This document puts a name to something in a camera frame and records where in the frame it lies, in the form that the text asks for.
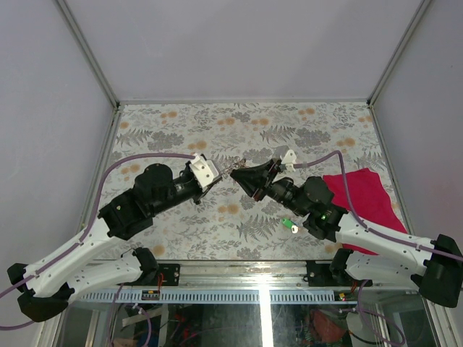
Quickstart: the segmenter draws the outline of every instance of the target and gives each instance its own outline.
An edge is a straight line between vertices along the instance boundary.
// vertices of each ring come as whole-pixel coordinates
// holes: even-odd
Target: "white connector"
[[[190,168],[203,190],[220,177],[220,173],[213,161],[206,160],[197,153],[195,153],[195,159],[190,161]]]
[[[296,163],[296,153],[290,150],[288,146],[280,146],[273,152],[273,158],[281,159],[281,165],[285,167],[285,171],[294,172],[294,164]]]

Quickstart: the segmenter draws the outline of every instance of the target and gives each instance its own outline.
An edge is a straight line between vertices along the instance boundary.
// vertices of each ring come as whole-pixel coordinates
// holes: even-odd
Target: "green connector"
[[[292,226],[295,226],[295,225],[296,225],[292,220],[290,220],[290,219],[288,219],[288,218],[283,218],[283,219],[281,220],[281,224],[283,224],[284,226],[286,226],[288,229],[290,229]]]

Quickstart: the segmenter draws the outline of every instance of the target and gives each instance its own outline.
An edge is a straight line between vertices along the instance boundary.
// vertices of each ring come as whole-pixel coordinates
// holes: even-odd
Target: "floral tablecloth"
[[[110,163],[140,153],[197,152],[221,168],[241,158],[254,166],[268,161],[281,145],[293,149],[299,163],[340,149],[348,171],[368,167],[380,174],[401,217],[365,103],[126,105]],[[177,176],[186,161],[142,159],[118,167],[105,183],[101,206],[130,188],[136,175],[155,162],[170,166]],[[301,184],[308,176],[339,173],[339,163],[332,158],[292,177]],[[282,218],[304,220],[269,198],[254,202],[226,176],[201,205],[185,202],[162,213],[152,228],[103,253],[101,259],[117,258],[130,247],[149,247],[164,260],[321,260],[331,259],[339,248],[305,229],[292,234]]]

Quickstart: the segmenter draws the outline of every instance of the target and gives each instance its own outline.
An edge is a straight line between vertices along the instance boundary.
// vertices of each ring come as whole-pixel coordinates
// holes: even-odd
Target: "gray wall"
[[[420,1],[68,0],[121,100],[366,100]]]
[[[434,1],[375,105],[418,235],[463,249],[463,1]],[[463,300],[454,310],[463,332]]]
[[[7,268],[71,237],[111,120],[106,101],[51,0],[0,3],[0,288]],[[26,322],[17,294],[0,325]],[[30,346],[38,325],[0,332]]]

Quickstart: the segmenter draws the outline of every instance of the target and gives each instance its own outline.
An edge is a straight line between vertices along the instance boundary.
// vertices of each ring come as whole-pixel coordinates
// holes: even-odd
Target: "red towel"
[[[323,180],[334,193],[333,203],[350,210],[342,175],[325,175]],[[376,172],[372,172],[368,168],[349,172],[347,173],[347,183],[352,204],[361,217],[402,233],[407,233],[407,230],[392,210],[391,199],[384,190]],[[375,254],[350,244],[343,246],[365,254]]]

